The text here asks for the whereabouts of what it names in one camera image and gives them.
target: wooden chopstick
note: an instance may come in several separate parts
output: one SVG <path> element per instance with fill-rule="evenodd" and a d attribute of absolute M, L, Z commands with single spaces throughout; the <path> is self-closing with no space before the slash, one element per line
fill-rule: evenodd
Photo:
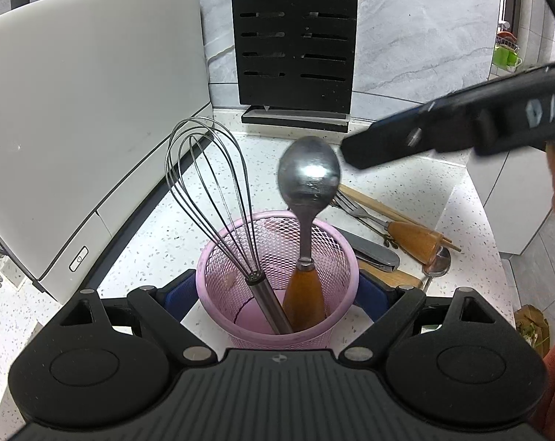
<path fill-rule="evenodd" d="M 386 206 L 385 204 L 381 203 L 380 201 L 372 197 L 368 197 L 367 195 L 359 192 L 358 190 L 351 189 L 351 187 L 347 187 L 343 184 L 339 185 L 339 190 L 347 197 L 353 199 L 356 202 L 359 202 L 362 206 L 365 206 L 368 209 L 372 209 L 378 212 L 379 214 L 382 214 L 383 216 L 386 216 L 387 218 L 392 219 L 393 221 L 409 222 L 412 224 L 419 225 L 421 227 L 425 227 L 424 224 L 421 224 L 420 222 L 414 219 L 411 219 L 408 216 L 405 216 L 403 213 L 398 212 L 397 210 Z M 453 241 L 451 239 L 448 239 L 444 235 L 443 235 L 443 240 L 441 241 L 441 245 L 443 245 L 444 247 L 452 248 L 453 250 L 456 250 L 458 252 L 461 252 L 461 248 L 454 245 Z"/>

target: small spoon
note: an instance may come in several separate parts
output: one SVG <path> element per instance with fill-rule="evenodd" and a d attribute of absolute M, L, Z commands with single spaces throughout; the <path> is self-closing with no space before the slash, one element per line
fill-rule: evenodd
<path fill-rule="evenodd" d="M 423 266 L 423 272 L 428 275 L 423 292 L 429 288 L 432 279 L 442 277 L 451 268 L 451 253 L 447 247 L 441 247 L 435 255 L 433 263 Z"/>
<path fill-rule="evenodd" d="M 279 161 L 280 194 L 300 223 L 300 253 L 283 297 L 283 309 L 294 331 L 325 319 L 325 298 L 312 259 L 312 221 L 333 200 L 340 178 L 337 156 L 315 136 L 298 139 Z"/>

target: pink basket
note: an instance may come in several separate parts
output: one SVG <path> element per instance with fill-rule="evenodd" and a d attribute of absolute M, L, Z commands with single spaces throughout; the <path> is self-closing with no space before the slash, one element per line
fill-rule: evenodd
<path fill-rule="evenodd" d="M 296 266 L 300 226 L 294 214 L 285 210 L 260 212 L 253 215 L 253 220 L 261 266 L 281 300 Z M 244 233 L 242 225 L 241 220 L 235 223 L 237 234 Z M 220 234 L 226 237 L 228 232 L 223 229 Z M 312 227 L 312 257 L 325 296 L 327 318 L 308 330 L 275 335 L 245 328 L 252 324 L 241 320 L 242 312 L 255 300 L 252 300 L 252 293 L 242 274 L 212 242 L 204 248 L 197 263 L 198 297 L 208 315 L 229 334 L 238 348 L 325 348 L 334 324 L 344 317 L 355 300 L 359 268 L 347 240 L 334 227 L 320 220 L 315 220 Z M 267 324 L 265 319 L 262 322 L 259 326 Z"/>

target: basket bottom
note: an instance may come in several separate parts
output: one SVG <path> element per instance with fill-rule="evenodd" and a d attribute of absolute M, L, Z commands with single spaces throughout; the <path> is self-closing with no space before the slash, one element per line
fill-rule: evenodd
<path fill-rule="evenodd" d="M 286 293 L 285 290 L 274 290 L 279 303 L 283 303 L 283 297 Z M 268 335 L 273 335 L 274 332 L 270 327 L 267 319 L 265 318 L 264 312 L 261 311 L 257 300 L 254 298 L 250 299 L 249 302 L 245 303 L 237 314 L 237 318 L 234 324 L 250 331 L 256 331 L 257 333 L 264 333 Z"/>

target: whisk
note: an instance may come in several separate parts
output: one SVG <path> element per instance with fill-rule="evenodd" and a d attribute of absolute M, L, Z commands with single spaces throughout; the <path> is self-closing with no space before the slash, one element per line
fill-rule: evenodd
<path fill-rule="evenodd" d="M 224 142 L 225 140 L 238 152 L 239 157 L 237 159 L 240 160 L 241 171 L 238 170 L 238 165 L 231 158 L 229 149 Z M 204 148 L 208 145 L 205 141 L 216 146 L 222 155 L 222 159 L 226 162 L 233 182 L 234 200 L 227 199 L 221 188 L 221 183 L 216 176 L 212 162 L 205 152 Z M 228 232 L 228 235 L 225 237 L 220 236 L 209 218 L 198 207 L 198 204 L 190 195 L 190 190 L 184 183 L 183 174 L 173 163 L 174 147 L 176 147 L 177 160 L 179 160 L 186 144 L 189 148 L 188 151 L 192 158 L 200 187 L 204 191 L 204 200 L 210 202 L 214 208 L 214 214 L 221 219 L 222 225 Z M 201 153 L 198 159 L 196 159 L 196 151 Z M 214 182 L 213 187 L 215 189 L 212 191 L 205 182 L 205 173 L 209 173 Z M 243 274 L 253 297 L 255 297 L 259 308 L 261 308 L 273 331 L 276 334 L 293 333 L 290 322 L 259 262 L 247 166 L 239 144 L 232 133 L 225 126 L 209 117 L 194 116 L 178 122 L 169 135 L 168 149 L 165 157 L 165 179 L 171 195 L 188 217 L 214 242 L 216 247 L 222 251 L 235 268 Z M 217 194 L 220 201 L 215 200 L 213 192 Z M 229 202 L 234 203 L 235 201 L 240 217 L 243 220 L 242 230 L 239 231 L 235 228 L 231 215 L 231 207 L 229 206 Z"/>

